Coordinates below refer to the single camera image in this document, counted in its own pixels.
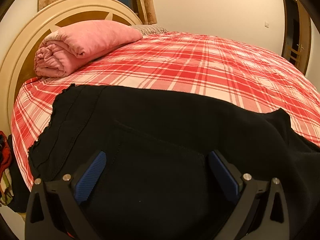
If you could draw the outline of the brown wooden door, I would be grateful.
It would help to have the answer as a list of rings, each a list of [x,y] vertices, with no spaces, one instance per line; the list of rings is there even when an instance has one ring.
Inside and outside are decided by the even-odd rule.
[[[297,0],[299,13],[298,69],[305,75],[311,50],[311,18],[302,2]]]

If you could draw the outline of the beige patterned right curtain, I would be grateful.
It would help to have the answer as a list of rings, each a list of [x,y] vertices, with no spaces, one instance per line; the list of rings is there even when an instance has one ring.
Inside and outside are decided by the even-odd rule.
[[[138,17],[145,25],[157,23],[157,17],[153,0],[136,0],[138,8]]]

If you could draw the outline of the cream wooden headboard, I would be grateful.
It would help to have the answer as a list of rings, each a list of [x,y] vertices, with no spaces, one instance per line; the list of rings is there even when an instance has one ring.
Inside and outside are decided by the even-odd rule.
[[[41,41],[61,27],[84,20],[114,20],[140,25],[141,20],[118,0],[59,0],[39,11],[13,39],[1,61],[1,131],[11,133],[11,115],[22,84],[35,76],[34,55]]]

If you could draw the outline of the wooden chair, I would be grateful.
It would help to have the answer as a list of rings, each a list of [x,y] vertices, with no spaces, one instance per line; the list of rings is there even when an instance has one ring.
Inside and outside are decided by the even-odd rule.
[[[300,52],[294,50],[291,46],[287,46],[288,61],[291,62],[297,69],[300,66]]]

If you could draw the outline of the red plaid bed sheet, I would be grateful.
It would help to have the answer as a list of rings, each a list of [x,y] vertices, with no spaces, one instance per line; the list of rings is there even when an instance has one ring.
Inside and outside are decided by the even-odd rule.
[[[25,81],[14,104],[14,154],[27,188],[29,147],[48,126],[55,97],[71,84],[175,90],[258,113],[278,108],[292,128],[319,144],[319,92],[289,61],[265,48],[217,36],[168,32],[123,46],[67,77]]]

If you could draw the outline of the black pants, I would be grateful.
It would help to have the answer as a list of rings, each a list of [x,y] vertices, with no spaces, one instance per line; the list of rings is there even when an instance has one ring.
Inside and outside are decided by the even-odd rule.
[[[73,174],[98,151],[106,166],[79,206],[99,239],[216,239],[234,209],[218,150],[256,180],[280,179],[289,239],[319,239],[319,147],[282,109],[255,113],[196,94],[71,85],[29,148],[34,180]]]

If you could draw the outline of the pink folded quilt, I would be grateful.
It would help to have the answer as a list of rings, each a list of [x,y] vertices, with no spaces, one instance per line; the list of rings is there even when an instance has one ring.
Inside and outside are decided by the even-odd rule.
[[[81,21],[47,35],[34,57],[34,72],[65,77],[86,63],[143,38],[140,31],[111,20]]]

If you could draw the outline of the striped grey pillow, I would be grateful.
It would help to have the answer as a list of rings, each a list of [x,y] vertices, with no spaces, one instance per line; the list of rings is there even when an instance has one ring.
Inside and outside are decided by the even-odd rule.
[[[131,25],[130,28],[136,29],[142,33],[143,36],[149,36],[149,35],[156,35],[156,34],[164,34],[167,33],[167,29],[157,25],[157,24],[151,24],[151,25]]]

